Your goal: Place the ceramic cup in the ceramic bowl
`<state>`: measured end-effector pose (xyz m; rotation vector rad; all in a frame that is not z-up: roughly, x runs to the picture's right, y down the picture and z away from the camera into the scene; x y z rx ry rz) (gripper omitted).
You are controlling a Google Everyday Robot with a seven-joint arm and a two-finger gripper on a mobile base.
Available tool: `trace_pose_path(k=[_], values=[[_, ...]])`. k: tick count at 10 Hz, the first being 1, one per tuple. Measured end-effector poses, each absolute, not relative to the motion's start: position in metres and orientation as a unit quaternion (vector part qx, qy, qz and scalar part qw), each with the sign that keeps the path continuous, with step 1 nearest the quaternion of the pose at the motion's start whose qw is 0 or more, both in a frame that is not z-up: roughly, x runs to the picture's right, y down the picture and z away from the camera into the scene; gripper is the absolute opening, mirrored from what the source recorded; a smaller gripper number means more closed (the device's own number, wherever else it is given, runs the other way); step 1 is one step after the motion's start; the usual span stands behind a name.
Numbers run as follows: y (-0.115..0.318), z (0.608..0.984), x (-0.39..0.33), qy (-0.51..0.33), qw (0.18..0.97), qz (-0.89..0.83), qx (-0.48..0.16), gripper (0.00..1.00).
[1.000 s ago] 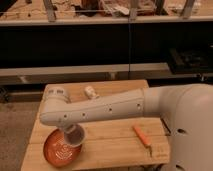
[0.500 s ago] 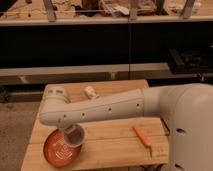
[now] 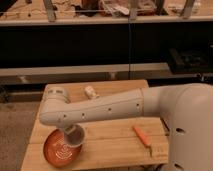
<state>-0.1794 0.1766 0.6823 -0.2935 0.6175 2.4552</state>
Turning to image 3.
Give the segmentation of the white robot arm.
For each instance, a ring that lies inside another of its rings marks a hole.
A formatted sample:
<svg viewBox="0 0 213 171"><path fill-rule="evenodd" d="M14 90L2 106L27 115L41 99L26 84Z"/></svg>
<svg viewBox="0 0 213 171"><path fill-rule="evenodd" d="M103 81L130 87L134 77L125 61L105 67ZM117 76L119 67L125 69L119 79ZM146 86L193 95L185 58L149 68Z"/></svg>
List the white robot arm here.
<svg viewBox="0 0 213 171"><path fill-rule="evenodd" d="M160 113L164 87L137 88L92 100L71 102L65 88L52 87L44 95L39 120L63 131L83 122L151 117Z"/></svg>

